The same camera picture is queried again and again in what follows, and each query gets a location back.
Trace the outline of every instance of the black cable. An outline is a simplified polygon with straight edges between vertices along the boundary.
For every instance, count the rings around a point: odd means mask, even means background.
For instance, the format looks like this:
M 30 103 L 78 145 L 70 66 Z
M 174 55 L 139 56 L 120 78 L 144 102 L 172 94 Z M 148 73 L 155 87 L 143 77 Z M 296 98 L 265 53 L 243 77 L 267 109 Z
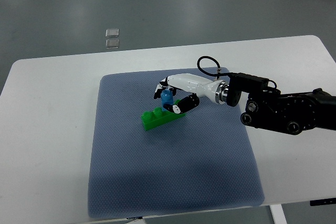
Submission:
M 274 88 L 277 88 L 277 84 L 275 83 L 275 81 L 269 80 L 269 82 L 272 82 L 274 84 Z
M 228 76 L 229 74 L 231 74 L 231 73 L 209 73 L 209 72 L 205 71 L 205 70 L 202 69 L 201 66 L 200 66 L 200 62 L 201 62 L 202 59 L 209 59 L 209 60 L 212 60 L 214 63 L 216 63 L 218 69 L 221 68 L 221 66 L 219 65 L 219 63 L 218 63 L 217 60 L 215 60 L 214 58 L 212 58 L 212 57 L 210 57 L 210 56 L 202 56 L 202 57 L 200 57 L 200 58 L 198 59 L 198 61 L 197 61 L 197 67 L 198 67 L 198 69 L 199 69 L 202 73 L 206 74 L 207 76 L 213 76 L 213 77 L 217 77 L 217 78 L 218 78 L 218 77 L 220 77 L 220 76 Z
M 217 65 L 217 69 L 220 69 L 221 66 L 219 65 L 219 63 L 218 63 L 218 61 L 217 61 L 216 59 L 214 59 L 214 58 L 212 58 L 212 57 L 210 57 L 210 56 L 202 56 L 202 57 L 200 57 L 200 58 L 198 59 L 198 61 L 197 61 L 197 67 L 198 67 L 198 69 L 199 69 L 202 73 L 204 73 L 204 74 L 206 74 L 206 75 L 208 75 L 208 76 L 213 76 L 213 77 L 216 77 L 217 79 L 219 79 L 220 76 L 230 76 L 230 77 L 231 77 L 233 74 L 235 74 L 235 73 L 232 73 L 232 72 L 229 72 L 229 73 L 209 73 L 209 72 L 207 72 L 207 71 L 205 71 L 204 69 L 201 68 L 201 66 L 200 66 L 200 62 L 201 62 L 202 59 L 209 59 L 209 60 L 212 60 L 214 63 L 216 63 L 216 65 Z M 275 88 L 275 89 L 277 88 L 277 84 L 275 83 L 275 81 L 269 80 L 269 82 L 272 82 L 272 83 L 274 84 L 274 88 Z

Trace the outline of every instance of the gray floor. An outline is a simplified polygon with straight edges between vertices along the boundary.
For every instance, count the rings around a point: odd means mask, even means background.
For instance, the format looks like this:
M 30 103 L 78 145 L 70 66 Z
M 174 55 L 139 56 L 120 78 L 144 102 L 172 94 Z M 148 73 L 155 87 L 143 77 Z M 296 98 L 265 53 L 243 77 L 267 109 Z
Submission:
M 336 59 L 336 0 L 0 0 L 0 92 L 18 59 L 297 35 Z M 284 205 L 291 223 L 336 223 L 336 206 Z M 149 223 L 272 223 L 267 207 L 155 218 Z

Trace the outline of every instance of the green lego brick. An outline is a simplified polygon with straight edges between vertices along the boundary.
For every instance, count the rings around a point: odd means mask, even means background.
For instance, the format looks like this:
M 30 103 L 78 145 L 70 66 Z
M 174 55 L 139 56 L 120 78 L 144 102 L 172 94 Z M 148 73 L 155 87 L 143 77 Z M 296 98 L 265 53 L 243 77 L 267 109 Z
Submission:
M 169 123 L 184 116 L 185 113 L 175 114 L 169 111 L 162 111 L 161 107 L 157 107 L 153 111 L 145 111 L 141 115 L 141 120 L 145 130 L 148 131 L 152 128 Z

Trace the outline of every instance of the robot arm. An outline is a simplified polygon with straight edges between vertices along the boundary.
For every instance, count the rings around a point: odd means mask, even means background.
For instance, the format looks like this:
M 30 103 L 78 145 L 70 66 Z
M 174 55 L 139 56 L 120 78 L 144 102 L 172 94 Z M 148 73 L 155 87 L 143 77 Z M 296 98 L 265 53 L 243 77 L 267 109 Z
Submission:
M 336 97 L 315 89 L 312 92 L 281 94 L 275 82 L 244 73 L 209 74 L 216 76 L 212 81 L 189 73 L 168 76 L 156 87 L 154 98 L 159 98 L 165 89 L 184 90 L 192 93 L 176 105 L 164 105 L 164 108 L 176 114 L 187 112 L 200 103 L 199 97 L 208 97 L 218 104 L 226 103 L 236 106 L 241 92 L 249 94 L 245 112 L 240 120 L 246 126 L 297 135 L 314 127 L 336 130 Z M 230 82 L 219 80 L 219 76 L 227 75 Z

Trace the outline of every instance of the blue object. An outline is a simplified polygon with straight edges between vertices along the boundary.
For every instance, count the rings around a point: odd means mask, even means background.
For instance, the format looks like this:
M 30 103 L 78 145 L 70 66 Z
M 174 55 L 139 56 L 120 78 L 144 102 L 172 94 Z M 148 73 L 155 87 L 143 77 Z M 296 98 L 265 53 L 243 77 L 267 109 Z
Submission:
M 161 92 L 161 103 L 162 103 L 162 111 L 168 111 L 163 107 L 163 105 L 164 104 L 168 104 L 168 105 L 174 104 L 173 92 L 168 89 L 163 90 Z
M 153 99 L 157 83 L 184 72 L 206 77 L 197 69 L 177 69 L 102 78 L 89 177 L 90 217 L 166 215 L 263 203 L 239 106 L 200 98 L 200 105 L 185 117 L 143 129 L 140 115 L 161 106 L 160 99 Z M 187 95 L 178 90 L 175 99 Z

